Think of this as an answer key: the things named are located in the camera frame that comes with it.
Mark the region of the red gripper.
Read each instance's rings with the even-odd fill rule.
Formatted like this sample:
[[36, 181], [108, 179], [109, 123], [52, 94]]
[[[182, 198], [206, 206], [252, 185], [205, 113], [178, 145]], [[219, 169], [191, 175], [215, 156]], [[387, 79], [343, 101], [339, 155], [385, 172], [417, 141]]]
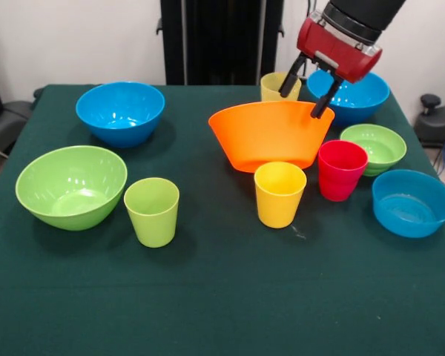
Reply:
[[321, 118], [343, 80], [360, 81], [378, 63], [383, 52], [375, 44], [364, 44], [336, 29], [318, 10], [313, 11], [300, 28], [297, 49], [302, 53], [294, 60], [278, 90], [283, 98], [291, 93], [306, 57], [336, 75], [327, 93], [319, 98], [311, 111], [311, 117], [317, 119]]

